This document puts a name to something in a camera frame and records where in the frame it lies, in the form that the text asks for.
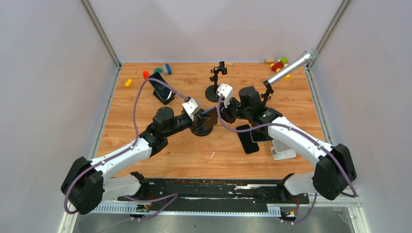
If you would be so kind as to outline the blue phone black screen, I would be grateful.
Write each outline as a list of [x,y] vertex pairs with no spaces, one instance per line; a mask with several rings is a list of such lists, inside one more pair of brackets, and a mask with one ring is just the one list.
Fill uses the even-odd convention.
[[218,123],[217,108],[211,107],[205,110],[204,116],[208,117],[208,121],[203,125],[204,129],[215,126]]

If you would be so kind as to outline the black round-base clamp stand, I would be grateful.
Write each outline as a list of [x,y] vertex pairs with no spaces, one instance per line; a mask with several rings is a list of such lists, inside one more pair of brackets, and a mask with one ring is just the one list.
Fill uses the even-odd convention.
[[210,70],[210,73],[213,74],[213,76],[209,77],[210,81],[213,82],[213,85],[210,85],[205,90],[205,97],[210,102],[218,102],[219,96],[216,94],[218,88],[218,75],[219,73],[221,73],[222,75],[227,74],[227,68],[225,67],[224,61],[220,61],[217,67],[214,67]]

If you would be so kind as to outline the teal phone black screen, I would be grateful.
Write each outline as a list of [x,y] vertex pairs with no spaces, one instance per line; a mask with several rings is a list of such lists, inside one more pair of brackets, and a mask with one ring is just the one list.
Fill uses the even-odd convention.
[[149,79],[152,79],[150,82],[150,84],[152,85],[152,87],[154,88],[154,90],[159,94],[159,95],[166,95],[168,94],[171,90],[169,88],[167,88],[166,86],[162,85],[159,82],[153,81],[153,80],[158,80],[166,85],[167,82],[165,81],[165,79],[162,77],[162,75],[160,73],[154,73],[151,76],[149,76]]

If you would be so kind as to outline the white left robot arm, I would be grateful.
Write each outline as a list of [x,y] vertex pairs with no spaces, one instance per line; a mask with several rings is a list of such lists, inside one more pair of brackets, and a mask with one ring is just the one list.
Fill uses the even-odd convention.
[[88,160],[82,156],[73,162],[60,188],[66,213],[86,215],[101,202],[122,196],[146,199],[149,188],[138,172],[115,175],[161,152],[168,145],[168,137],[186,129],[196,136],[206,136],[216,123],[215,107],[204,110],[185,105],[177,116],[170,107],[158,109],[152,123],[130,143],[98,158]]

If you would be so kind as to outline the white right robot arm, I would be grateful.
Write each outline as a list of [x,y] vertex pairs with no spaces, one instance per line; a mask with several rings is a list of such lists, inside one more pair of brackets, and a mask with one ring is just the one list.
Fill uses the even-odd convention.
[[233,88],[221,84],[216,91],[218,117],[223,126],[236,119],[248,120],[250,130],[262,130],[271,139],[278,141],[305,158],[314,172],[289,174],[278,188],[278,198],[291,202],[303,193],[318,193],[327,200],[339,195],[357,197],[353,181],[357,178],[350,151],[347,146],[335,146],[319,140],[292,124],[279,111],[267,107],[261,95],[249,86],[239,91],[240,100],[233,95]]

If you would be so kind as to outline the silver aluminium phone stand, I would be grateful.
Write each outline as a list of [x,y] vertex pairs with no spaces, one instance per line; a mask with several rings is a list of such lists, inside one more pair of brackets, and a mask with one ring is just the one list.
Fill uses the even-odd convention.
[[273,146],[271,147],[271,154],[275,161],[291,159],[296,157],[296,152],[292,150],[289,146],[287,146],[285,143],[277,139],[273,139],[272,144]]

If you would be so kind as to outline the black mini tripod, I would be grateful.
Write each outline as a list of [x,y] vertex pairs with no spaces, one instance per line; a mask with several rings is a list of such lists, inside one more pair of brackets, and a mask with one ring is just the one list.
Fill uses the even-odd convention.
[[274,90],[271,85],[265,85],[266,86],[266,91],[265,93],[262,93],[260,96],[262,98],[262,102],[266,105],[268,100],[272,97],[272,94],[274,93]]

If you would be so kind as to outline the blue white block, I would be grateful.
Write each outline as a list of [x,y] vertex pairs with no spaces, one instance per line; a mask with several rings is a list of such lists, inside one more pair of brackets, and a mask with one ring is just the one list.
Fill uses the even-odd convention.
[[172,75],[172,69],[171,69],[170,65],[169,64],[163,64],[162,65],[162,72],[163,72],[163,75],[165,75],[165,76]]

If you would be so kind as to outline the teal block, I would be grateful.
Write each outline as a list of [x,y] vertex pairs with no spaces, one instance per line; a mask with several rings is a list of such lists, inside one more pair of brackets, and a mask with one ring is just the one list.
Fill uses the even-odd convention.
[[163,70],[161,69],[161,68],[159,68],[159,67],[156,67],[155,69],[154,69],[154,73],[162,73],[163,72]]

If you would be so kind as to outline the red block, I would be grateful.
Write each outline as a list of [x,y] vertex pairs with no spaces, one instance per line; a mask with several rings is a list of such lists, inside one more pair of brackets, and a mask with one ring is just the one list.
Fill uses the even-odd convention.
[[149,72],[146,71],[146,70],[144,70],[144,71],[142,72],[142,76],[143,76],[143,78],[144,78],[145,80],[148,79],[148,77],[149,77]]

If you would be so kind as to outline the red toy car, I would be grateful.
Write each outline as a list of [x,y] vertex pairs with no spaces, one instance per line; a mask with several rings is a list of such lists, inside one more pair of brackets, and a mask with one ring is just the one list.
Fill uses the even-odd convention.
[[288,66],[288,59],[286,57],[280,58],[276,63],[272,63],[270,68],[274,72],[279,72],[284,67]]

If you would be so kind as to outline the silver microphone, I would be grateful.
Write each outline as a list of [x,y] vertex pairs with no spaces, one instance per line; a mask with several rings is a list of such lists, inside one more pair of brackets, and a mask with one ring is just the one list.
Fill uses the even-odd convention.
[[271,76],[263,82],[263,84],[269,88],[276,82],[285,78],[287,75],[291,74],[293,71],[301,66],[307,65],[308,63],[314,61],[318,56],[318,51],[316,49],[309,49],[304,51],[297,59],[289,63],[288,66],[282,68],[275,75]]

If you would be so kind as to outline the black phone dark frame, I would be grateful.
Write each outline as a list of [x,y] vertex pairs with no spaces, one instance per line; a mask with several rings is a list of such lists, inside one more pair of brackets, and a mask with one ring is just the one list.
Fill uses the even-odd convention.
[[258,144],[252,140],[253,133],[254,131],[237,133],[245,154],[252,154],[259,151]]

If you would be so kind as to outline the black phone silver frame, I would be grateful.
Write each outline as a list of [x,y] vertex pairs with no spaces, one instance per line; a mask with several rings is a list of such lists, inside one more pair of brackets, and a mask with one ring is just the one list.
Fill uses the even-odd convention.
[[250,135],[252,142],[255,143],[270,142],[273,140],[273,138],[269,136],[267,128],[252,130],[250,131]]

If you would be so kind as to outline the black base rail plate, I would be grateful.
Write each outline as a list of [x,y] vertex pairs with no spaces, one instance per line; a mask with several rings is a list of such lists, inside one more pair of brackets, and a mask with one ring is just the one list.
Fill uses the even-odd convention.
[[184,179],[148,178],[131,197],[153,200],[176,193],[188,199],[251,199],[263,203],[308,204],[307,194],[292,196],[278,183],[268,179]]

